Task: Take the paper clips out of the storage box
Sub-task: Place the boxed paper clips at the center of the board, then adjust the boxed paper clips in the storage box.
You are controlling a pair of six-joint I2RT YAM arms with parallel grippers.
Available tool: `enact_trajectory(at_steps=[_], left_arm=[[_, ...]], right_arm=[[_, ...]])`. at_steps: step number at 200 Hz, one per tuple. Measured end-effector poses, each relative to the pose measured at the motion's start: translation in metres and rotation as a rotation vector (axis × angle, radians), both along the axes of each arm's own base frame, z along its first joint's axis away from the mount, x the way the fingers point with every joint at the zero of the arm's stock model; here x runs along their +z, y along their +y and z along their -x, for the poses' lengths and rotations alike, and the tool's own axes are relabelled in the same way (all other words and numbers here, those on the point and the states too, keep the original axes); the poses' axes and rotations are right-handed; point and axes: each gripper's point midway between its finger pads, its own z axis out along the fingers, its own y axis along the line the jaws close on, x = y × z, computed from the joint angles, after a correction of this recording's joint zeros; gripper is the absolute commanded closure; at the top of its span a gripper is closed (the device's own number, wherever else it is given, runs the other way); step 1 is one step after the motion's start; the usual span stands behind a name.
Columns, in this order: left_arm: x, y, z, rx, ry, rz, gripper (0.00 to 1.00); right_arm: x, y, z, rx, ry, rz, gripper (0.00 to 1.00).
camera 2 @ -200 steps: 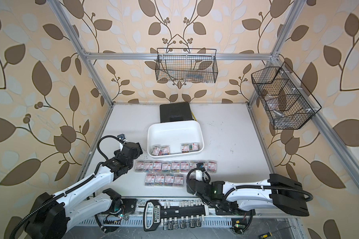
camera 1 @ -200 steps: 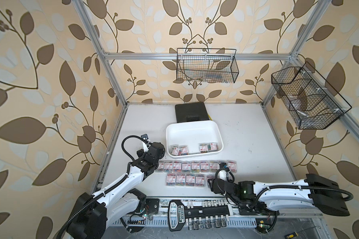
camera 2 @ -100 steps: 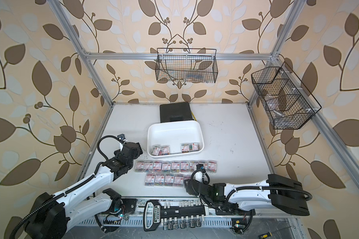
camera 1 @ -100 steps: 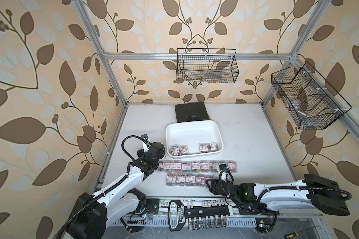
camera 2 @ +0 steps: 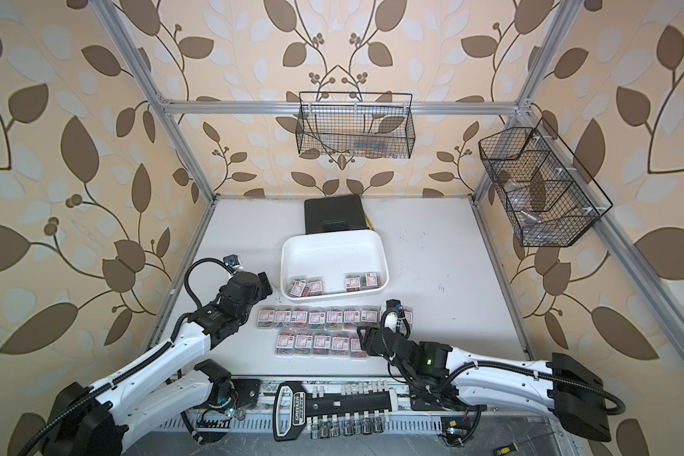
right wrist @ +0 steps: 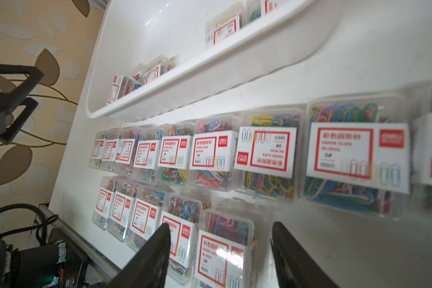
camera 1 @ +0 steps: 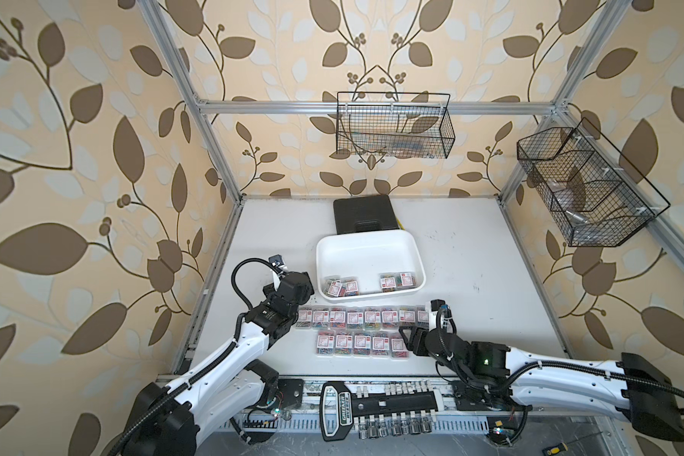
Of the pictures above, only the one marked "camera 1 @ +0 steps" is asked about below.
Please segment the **paper clip box eleventh removed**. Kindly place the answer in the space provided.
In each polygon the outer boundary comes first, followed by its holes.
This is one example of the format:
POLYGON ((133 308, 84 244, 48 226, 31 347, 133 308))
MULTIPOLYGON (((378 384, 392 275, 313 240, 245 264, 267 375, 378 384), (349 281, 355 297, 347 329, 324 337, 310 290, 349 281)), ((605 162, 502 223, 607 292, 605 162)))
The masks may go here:
POLYGON ((336 356, 351 356, 353 354, 354 341, 355 335, 352 332, 336 332, 334 354, 336 356))

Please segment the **paper clip box fourteenth removed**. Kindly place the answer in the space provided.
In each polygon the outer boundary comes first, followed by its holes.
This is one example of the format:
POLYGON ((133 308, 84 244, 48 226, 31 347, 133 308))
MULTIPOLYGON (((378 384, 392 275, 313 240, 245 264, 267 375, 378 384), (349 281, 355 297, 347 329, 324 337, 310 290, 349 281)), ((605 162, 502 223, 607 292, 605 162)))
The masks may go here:
POLYGON ((393 359, 407 359, 409 357, 409 351, 405 340, 400 334, 393 334, 389 338, 389 345, 391 348, 391 357, 393 359))

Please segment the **white plastic storage tray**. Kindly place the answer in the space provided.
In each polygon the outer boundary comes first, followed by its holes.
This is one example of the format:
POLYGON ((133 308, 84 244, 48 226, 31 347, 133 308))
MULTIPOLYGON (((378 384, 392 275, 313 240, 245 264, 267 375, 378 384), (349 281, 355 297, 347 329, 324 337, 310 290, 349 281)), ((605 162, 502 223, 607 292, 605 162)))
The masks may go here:
POLYGON ((361 299, 406 296, 422 290, 427 273, 413 235, 405 230, 332 235, 321 239, 315 248, 317 290, 332 303, 361 299), (383 277, 402 273, 412 275, 412 286, 385 292, 383 277), (351 279, 357 283, 355 296, 332 296, 333 281, 351 279))

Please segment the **paper clip box twelfth removed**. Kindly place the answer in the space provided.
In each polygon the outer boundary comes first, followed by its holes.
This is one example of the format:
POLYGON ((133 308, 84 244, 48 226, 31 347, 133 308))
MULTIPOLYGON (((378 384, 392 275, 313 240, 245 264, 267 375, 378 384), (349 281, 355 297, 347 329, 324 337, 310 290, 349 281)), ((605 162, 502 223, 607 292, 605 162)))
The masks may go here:
POLYGON ((353 355, 370 356, 372 353, 372 336, 364 332, 356 332, 353 335, 353 355))

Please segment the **paper clip box thirteenth removed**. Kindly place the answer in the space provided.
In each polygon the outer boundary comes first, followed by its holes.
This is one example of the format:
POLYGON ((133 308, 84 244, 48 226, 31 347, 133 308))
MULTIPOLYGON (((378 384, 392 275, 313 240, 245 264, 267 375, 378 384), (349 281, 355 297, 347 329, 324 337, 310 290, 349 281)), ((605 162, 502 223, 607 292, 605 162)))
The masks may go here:
POLYGON ((391 337, 388 332, 376 332, 372 335, 371 356, 390 357, 391 356, 391 337))

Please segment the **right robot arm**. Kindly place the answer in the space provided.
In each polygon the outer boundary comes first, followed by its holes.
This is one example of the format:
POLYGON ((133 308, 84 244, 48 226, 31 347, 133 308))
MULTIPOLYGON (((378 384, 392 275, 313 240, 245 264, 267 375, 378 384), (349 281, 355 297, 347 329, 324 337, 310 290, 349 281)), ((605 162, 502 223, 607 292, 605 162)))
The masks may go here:
POLYGON ((646 436, 684 442, 684 390, 635 353, 617 361, 579 361, 492 342, 467 342, 439 328, 402 327, 405 347, 452 371, 456 393, 497 412, 555 408, 626 421, 646 436))

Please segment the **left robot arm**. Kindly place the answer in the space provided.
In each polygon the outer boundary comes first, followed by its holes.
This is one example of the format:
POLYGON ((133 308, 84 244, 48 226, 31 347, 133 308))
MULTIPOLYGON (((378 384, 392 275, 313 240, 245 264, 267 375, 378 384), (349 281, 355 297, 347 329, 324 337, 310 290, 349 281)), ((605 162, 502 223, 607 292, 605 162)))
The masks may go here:
POLYGON ((247 307, 236 319, 233 336, 166 385, 144 387, 109 454, 192 455, 223 423, 275 397, 279 374, 260 359, 290 332, 315 291, 308 273, 289 270, 278 256, 255 262, 274 277, 262 289, 262 302, 253 305, 243 294, 239 269, 233 269, 231 287, 247 307))

